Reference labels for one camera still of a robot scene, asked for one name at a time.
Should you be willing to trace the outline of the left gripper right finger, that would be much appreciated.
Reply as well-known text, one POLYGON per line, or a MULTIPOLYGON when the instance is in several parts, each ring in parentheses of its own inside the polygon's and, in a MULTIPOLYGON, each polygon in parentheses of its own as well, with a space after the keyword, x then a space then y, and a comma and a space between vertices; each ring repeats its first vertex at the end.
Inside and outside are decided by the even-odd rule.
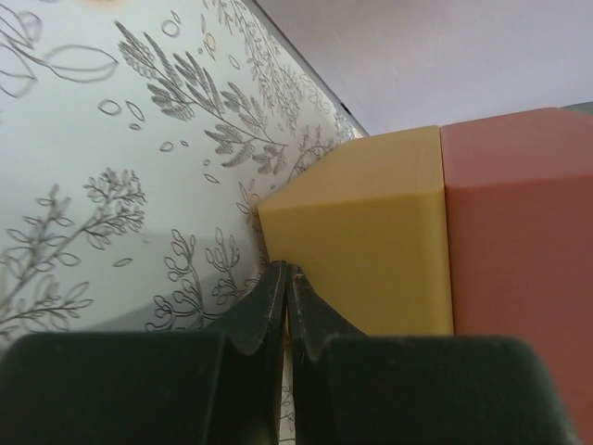
POLYGON ((501 336, 371 337, 287 270, 299 444, 577 444, 545 364, 501 336))

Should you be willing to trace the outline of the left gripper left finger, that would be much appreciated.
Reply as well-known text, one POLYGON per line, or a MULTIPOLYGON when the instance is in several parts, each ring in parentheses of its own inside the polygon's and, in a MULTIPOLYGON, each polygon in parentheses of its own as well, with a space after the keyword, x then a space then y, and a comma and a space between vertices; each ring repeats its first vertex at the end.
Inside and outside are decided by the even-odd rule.
POLYGON ((196 331, 33 334, 1 361, 5 444, 274 444, 287 266, 196 331))

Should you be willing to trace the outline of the yellow bottom drawer box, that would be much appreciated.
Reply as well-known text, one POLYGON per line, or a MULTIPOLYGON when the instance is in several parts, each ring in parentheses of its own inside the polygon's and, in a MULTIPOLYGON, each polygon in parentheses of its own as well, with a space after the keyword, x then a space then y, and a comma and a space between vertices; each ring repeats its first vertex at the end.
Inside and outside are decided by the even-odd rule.
POLYGON ((369 335, 449 335, 440 130, 348 141, 258 205, 269 257, 369 335))

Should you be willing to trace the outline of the pink drawer box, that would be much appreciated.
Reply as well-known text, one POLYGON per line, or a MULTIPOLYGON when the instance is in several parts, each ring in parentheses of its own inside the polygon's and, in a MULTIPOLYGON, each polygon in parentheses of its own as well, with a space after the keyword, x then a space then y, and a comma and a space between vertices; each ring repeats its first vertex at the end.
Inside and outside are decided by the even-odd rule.
POLYGON ((466 121, 441 144, 457 332, 591 339, 591 117, 466 121))

